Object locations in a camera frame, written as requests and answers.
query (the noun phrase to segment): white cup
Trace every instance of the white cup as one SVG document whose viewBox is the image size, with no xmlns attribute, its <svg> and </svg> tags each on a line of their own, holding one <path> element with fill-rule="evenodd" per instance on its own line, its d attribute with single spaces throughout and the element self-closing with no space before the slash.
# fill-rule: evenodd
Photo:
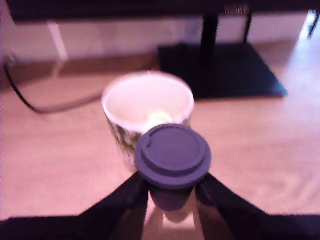
<svg viewBox="0 0 320 240">
<path fill-rule="evenodd" d="M 134 150 L 141 135 L 165 123 L 190 127 L 195 106 L 189 86 L 180 78 L 143 71 L 119 77 L 103 92 L 102 107 L 129 169 L 135 171 Z"/>
</svg>

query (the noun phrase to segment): travel cup lid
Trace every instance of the travel cup lid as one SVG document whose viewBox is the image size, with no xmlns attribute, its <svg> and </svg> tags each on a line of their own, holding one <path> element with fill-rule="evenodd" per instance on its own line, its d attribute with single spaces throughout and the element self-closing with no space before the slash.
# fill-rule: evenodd
<svg viewBox="0 0 320 240">
<path fill-rule="evenodd" d="M 151 184 L 185 189 L 199 183 L 211 165 L 211 151 L 202 136 L 178 124 L 156 126 L 143 135 L 134 151 L 135 165 Z"/>
</svg>

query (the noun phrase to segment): cup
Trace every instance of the cup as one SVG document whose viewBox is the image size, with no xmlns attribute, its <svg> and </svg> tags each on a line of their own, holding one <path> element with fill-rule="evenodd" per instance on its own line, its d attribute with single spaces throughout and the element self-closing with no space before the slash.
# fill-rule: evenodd
<svg viewBox="0 0 320 240">
<path fill-rule="evenodd" d="M 183 208 L 211 166 L 211 150 L 204 138 L 177 124 L 149 130 L 139 139 L 134 156 L 139 173 L 150 183 L 153 202 L 164 211 Z"/>
<path fill-rule="evenodd" d="M 119 77 L 102 95 L 102 107 L 124 161 L 136 171 L 134 150 L 140 137 L 165 123 L 190 127 L 195 101 L 180 78 L 144 71 Z"/>
</svg>

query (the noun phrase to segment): black stand base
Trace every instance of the black stand base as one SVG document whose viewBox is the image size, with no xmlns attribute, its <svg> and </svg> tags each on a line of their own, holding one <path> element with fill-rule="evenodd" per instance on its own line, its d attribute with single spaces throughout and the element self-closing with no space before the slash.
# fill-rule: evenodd
<svg viewBox="0 0 320 240">
<path fill-rule="evenodd" d="M 161 70 L 186 81 L 195 99 L 287 95 L 250 44 L 217 44 L 205 61 L 201 50 L 185 44 L 158 49 Z"/>
</svg>

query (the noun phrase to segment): desk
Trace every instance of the desk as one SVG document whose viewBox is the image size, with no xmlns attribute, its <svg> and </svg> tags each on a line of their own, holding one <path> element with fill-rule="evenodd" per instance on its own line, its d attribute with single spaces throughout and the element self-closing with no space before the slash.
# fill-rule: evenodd
<svg viewBox="0 0 320 240">
<path fill-rule="evenodd" d="M 212 149 L 210 173 L 232 191 L 269 214 L 320 214 L 320 43 L 254 47 L 290 95 L 196 101 L 191 126 Z M 47 107 L 96 94 L 154 57 L 17 66 L 13 75 L 33 79 L 18 87 Z M 131 175 L 100 102 L 38 115 L 1 88 L 1 219 L 78 215 Z M 202 239 L 190 217 L 182 224 L 164 219 L 167 231 L 160 231 L 154 209 L 150 201 L 143 239 Z"/>
</svg>

